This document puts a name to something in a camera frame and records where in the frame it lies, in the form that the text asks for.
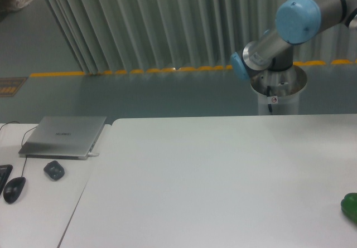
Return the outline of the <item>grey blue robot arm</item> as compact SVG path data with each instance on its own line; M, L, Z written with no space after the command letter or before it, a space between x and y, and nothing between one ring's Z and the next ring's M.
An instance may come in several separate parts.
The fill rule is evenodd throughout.
M292 67L294 46L339 23L352 28L355 20L356 0L287 0L277 10L273 29L231 55L232 68L243 80L264 70L285 71Z

